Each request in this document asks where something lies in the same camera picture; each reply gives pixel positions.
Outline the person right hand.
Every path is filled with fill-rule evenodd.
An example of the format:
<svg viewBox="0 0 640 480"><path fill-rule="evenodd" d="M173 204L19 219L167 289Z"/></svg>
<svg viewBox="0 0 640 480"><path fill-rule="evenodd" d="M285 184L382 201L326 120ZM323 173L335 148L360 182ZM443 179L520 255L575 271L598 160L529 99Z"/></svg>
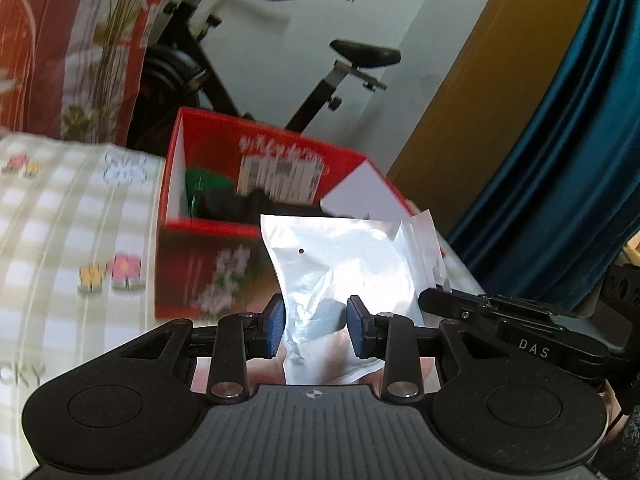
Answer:
<svg viewBox="0 0 640 480"><path fill-rule="evenodd" d="M608 412L608 431L611 431L623 418L624 414L610 383L606 380L599 390L606 411Z"/></svg>

